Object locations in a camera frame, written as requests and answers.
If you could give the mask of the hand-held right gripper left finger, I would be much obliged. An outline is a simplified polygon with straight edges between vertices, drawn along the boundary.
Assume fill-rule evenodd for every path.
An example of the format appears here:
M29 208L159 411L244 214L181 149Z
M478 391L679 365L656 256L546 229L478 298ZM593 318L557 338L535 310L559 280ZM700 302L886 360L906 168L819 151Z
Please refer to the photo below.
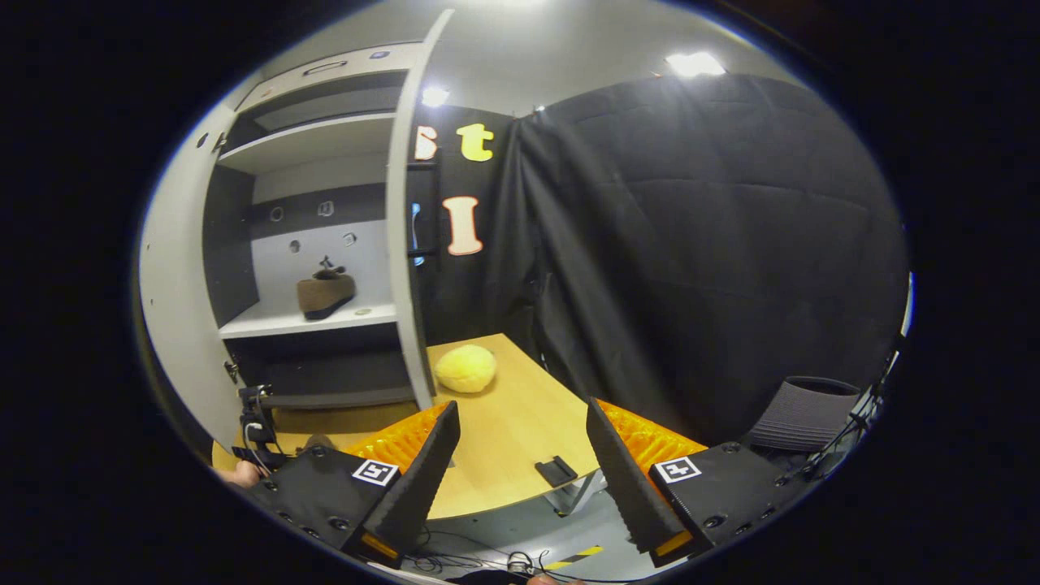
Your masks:
M400 566L426 525L460 436L457 403L445 402L349 451L305 449L260 478L248 497L324 546Z

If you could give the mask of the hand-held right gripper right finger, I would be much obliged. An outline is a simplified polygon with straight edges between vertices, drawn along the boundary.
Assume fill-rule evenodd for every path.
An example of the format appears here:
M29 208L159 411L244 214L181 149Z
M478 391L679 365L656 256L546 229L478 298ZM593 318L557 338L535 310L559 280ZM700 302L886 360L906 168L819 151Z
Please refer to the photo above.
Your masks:
M739 442L707 448L597 397L586 429L622 522L657 567L742 540L809 489L806 473Z

